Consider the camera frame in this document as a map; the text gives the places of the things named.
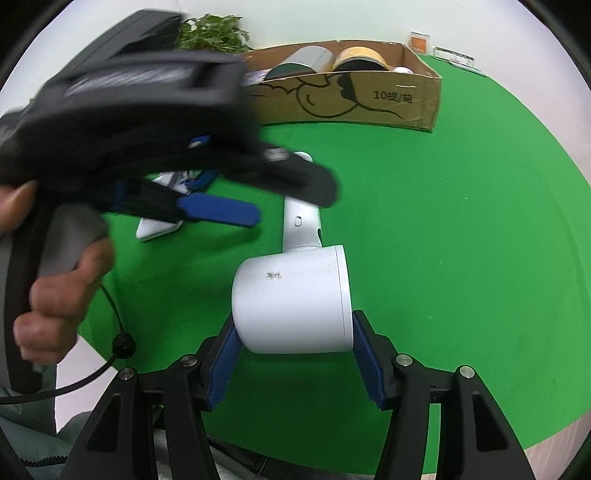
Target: cable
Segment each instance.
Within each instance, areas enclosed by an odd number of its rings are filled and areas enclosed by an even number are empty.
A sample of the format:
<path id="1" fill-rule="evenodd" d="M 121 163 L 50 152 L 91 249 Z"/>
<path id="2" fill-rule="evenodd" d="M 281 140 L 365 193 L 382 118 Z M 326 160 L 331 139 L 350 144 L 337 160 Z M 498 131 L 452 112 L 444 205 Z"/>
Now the cable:
<path id="1" fill-rule="evenodd" d="M 103 373 L 105 373 L 110 367 L 113 366 L 115 360 L 129 358 L 135 353 L 137 347 L 136 343 L 133 337 L 129 333 L 127 333 L 123 328 L 121 315 L 119 315 L 119 311 L 117 310 L 117 306 L 113 301 L 113 297 L 111 297 L 111 294 L 103 284 L 100 285 L 100 289 L 103 291 L 107 301 L 111 305 L 111 308 L 113 309 L 113 312 L 117 317 L 117 323 L 119 324 L 119 334 L 113 339 L 113 355 L 111 356 L 111 358 L 109 358 L 109 360 L 107 360 L 107 362 L 96 372 L 90 374 L 88 377 L 83 378 L 78 382 L 73 383 L 72 385 L 61 387 L 55 390 L 47 390 L 45 392 L 18 395 L 15 397 L 0 397 L 0 405 L 30 403 L 34 401 L 47 400 L 48 398 L 55 398 L 61 395 L 66 395 L 67 393 L 71 393 L 75 390 L 78 390 L 79 388 L 87 386 L 89 383 L 99 378 Z"/>

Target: green tablecloth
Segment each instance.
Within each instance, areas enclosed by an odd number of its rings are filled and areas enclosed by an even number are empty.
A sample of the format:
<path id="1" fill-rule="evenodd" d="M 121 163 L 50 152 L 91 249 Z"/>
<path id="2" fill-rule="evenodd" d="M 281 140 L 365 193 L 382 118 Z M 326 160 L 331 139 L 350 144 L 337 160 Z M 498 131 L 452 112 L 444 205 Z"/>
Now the green tablecloth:
<path id="1" fill-rule="evenodd" d="M 281 125 L 266 136 L 333 168 L 342 198 L 322 211 L 343 244 L 353 308 L 424 365 L 474 366 L 522 445 L 591 407 L 591 189 L 544 126 L 493 80 L 428 60 L 443 76 L 432 134 L 351 124 Z M 106 279 L 135 336 L 127 365 L 165 368 L 215 335 L 249 257 L 281 251 L 283 200 L 217 182 L 260 205 L 253 230 L 201 223 L 146 244 L 137 219 L 110 217 Z M 108 356 L 115 322 L 98 295 L 82 335 Z M 438 410 L 426 472 L 435 469 Z M 373 473 L 389 422 L 352 353 L 244 352 L 211 434 L 276 458 Z"/>

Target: white hair dryer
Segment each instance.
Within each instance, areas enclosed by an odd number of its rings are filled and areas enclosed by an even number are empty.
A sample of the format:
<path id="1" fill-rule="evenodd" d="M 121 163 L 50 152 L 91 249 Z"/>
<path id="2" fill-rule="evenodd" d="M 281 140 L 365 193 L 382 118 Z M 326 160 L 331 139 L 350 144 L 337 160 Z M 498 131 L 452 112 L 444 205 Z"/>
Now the white hair dryer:
<path id="1" fill-rule="evenodd" d="M 312 161 L 306 153 L 297 154 Z M 353 348 L 345 250 L 322 247 L 317 206 L 285 198 L 283 253 L 240 265 L 232 286 L 232 316 L 242 343 L 255 353 Z"/>

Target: metal screw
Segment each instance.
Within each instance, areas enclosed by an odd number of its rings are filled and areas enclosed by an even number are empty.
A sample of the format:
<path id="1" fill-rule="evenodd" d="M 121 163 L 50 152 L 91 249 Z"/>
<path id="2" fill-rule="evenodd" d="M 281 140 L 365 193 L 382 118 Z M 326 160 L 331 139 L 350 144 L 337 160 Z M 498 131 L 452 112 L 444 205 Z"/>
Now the metal screw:
<path id="1" fill-rule="evenodd" d="M 195 355 L 185 355 L 181 358 L 181 364 L 184 367 L 192 367 L 197 364 L 197 357 Z"/>
<path id="2" fill-rule="evenodd" d="M 124 368 L 119 372 L 119 378 L 121 380 L 129 380 L 131 377 L 134 376 L 134 369 L 133 368 Z"/>
<path id="3" fill-rule="evenodd" d="M 267 148 L 263 155 L 268 161 L 283 161 L 290 157 L 289 152 L 285 148 Z"/>
<path id="4" fill-rule="evenodd" d="M 476 372 L 474 371 L 474 369 L 472 367 L 464 365 L 463 367 L 460 368 L 460 374 L 464 378 L 472 378 L 474 375 L 476 375 Z"/>
<path id="5" fill-rule="evenodd" d="M 406 353 L 401 353 L 396 357 L 396 363 L 398 365 L 402 365 L 403 367 L 407 367 L 409 365 L 412 365 L 413 358 L 410 355 L 407 355 Z"/>

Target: green plant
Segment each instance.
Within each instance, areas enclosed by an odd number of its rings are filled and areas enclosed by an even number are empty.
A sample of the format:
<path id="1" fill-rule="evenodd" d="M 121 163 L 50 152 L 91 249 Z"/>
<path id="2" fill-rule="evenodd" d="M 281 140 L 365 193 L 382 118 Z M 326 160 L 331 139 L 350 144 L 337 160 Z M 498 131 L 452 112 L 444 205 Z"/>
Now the green plant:
<path id="1" fill-rule="evenodd" d="M 184 50 L 209 49 L 226 53 L 243 53 L 252 50 L 246 42 L 248 32 L 239 26 L 241 17 L 228 15 L 217 17 L 207 14 L 201 18 L 189 18 L 181 23 L 177 47 Z"/>

